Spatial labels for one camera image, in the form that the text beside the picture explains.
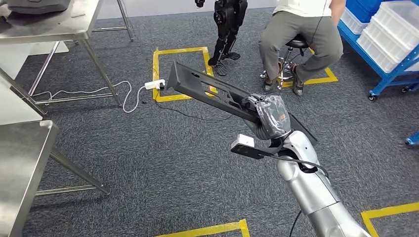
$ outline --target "metal table top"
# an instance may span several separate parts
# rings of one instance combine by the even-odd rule
[[[49,120],[0,125],[0,237],[22,235],[57,133]]]
[[[0,44],[88,39],[103,0],[72,0],[60,13],[25,16],[11,13],[0,23]]]

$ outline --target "white shirt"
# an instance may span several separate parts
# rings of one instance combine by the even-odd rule
[[[287,11],[303,17],[331,16],[329,8],[332,0],[277,0],[278,6],[273,14],[278,11]]]

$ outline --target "plastic bag wrap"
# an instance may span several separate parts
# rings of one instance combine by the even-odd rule
[[[256,104],[256,109],[266,133],[271,138],[282,137],[291,131],[290,116],[281,96],[267,96]]]

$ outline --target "black cable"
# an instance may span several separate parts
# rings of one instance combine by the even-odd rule
[[[160,106],[160,105],[159,105],[159,103],[157,103],[157,101],[156,101],[157,96],[159,96],[159,94],[160,94],[160,90],[157,90],[156,97],[154,98],[154,103],[156,103],[156,105],[157,105],[160,109],[170,110],[170,111],[175,111],[175,112],[178,112],[178,113],[180,113],[181,115],[184,115],[184,116],[189,117],[189,118],[199,119],[199,120],[203,120],[203,121],[221,122],[221,121],[228,120],[228,119],[230,119],[230,118],[233,116],[233,115],[230,115],[230,116],[228,116],[228,117],[226,117],[226,118],[223,118],[223,119],[207,119],[207,118],[200,118],[200,117],[197,117],[197,116],[187,115],[187,114],[185,114],[184,112],[181,112],[181,111],[179,111],[179,110],[175,110],[175,109],[171,109],[171,108],[166,108],[166,107],[162,107],[162,106]]]
[[[270,157],[275,158],[275,159],[284,160],[284,161],[291,161],[291,162],[295,162],[295,163],[308,164],[308,165],[314,166],[314,167],[322,170],[323,173],[325,174],[325,176],[327,178],[329,178],[329,173],[321,165],[318,165],[318,164],[315,164],[315,163],[312,163],[312,162],[309,162],[309,161],[305,161],[305,160],[299,160],[299,159],[288,159],[288,158],[282,158],[282,157],[279,157],[279,156],[270,156]]]
[[[291,227],[291,231],[290,231],[290,237],[293,234],[293,230],[294,230],[295,224],[297,223],[297,220],[300,217],[301,213],[302,213],[302,211],[300,210],[300,212],[298,212],[297,217],[294,220],[293,227]]]
[[[323,13],[324,13],[324,12],[325,12],[325,10],[326,10],[326,4],[327,4],[327,0],[325,0],[325,6],[323,7]],[[313,43],[314,36],[316,35],[317,30],[319,29],[319,25],[320,25],[320,22],[322,21],[323,17],[324,17],[324,16],[320,17],[320,20],[319,20],[319,22],[317,23],[316,29],[314,30],[313,37],[311,38],[311,43],[309,43],[309,44],[308,44],[308,46],[309,46],[309,47],[310,47],[310,45]],[[294,56],[294,58],[292,58],[290,61],[294,60],[294,59],[295,59],[298,55],[299,55],[299,54],[297,54],[296,56]]]

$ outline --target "white cable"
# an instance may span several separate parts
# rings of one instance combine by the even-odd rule
[[[126,94],[126,97],[125,97],[125,99],[124,99],[124,103],[123,103],[123,105],[122,105],[122,109],[124,110],[124,112],[125,113],[127,113],[127,114],[129,114],[129,113],[132,113],[132,112],[134,112],[134,110],[136,110],[137,109],[137,107],[138,107],[138,103],[139,103],[139,101],[140,101],[140,91],[142,90],[142,89],[144,89],[145,88],[145,86],[142,86],[139,90],[138,90],[138,92],[137,92],[137,103],[135,104],[135,107],[134,107],[134,109],[132,109],[132,110],[130,110],[130,111],[127,111],[126,109],[125,109],[125,103],[126,103],[126,100],[128,99],[128,96],[131,94],[131,92],[132,92],[132,86],[131,86],[131,83],[129,83],[129,81],[126,81],[126,80],[124,80],[124,81],[121,81],[121,82],[119,82],[119,83],[117,83],[117,84],[115,84],[114,86],[118,86],[118,85],[120,85],[120,84],[122,84],[122,83],[128,83],[128,85],[129,85],[129,91],[128,91],[128,94]],[[78,94],[78,93],[84,93],[84,94],[93,94],[93,93],[97,93],[97,92],[99,92],[99,91],[101,91],[101,90],[104,90],[104,89],[109,89],[108,87],[104,87],[104,88],[100,88],[100,89],[98,89],[98,90],[95,90],[95,91],[75,91],[75,92],[71,92],[71,91],[65,91],[65,90],[60,90],[60,91],[58,91],[58,92],[56,92],[55,94],[52,94],[50,91],[46,91],[46,92],[42,92],[42,93],[39,93],[39,94],[35,94],[35,95],[33,95],[33,96],[39,96],[39,95],[43,95],[43,94],[49,94],[49,99],[48,100],[52,100],[56,95],[58,95],[59,93],[67,93],[67,94]]]

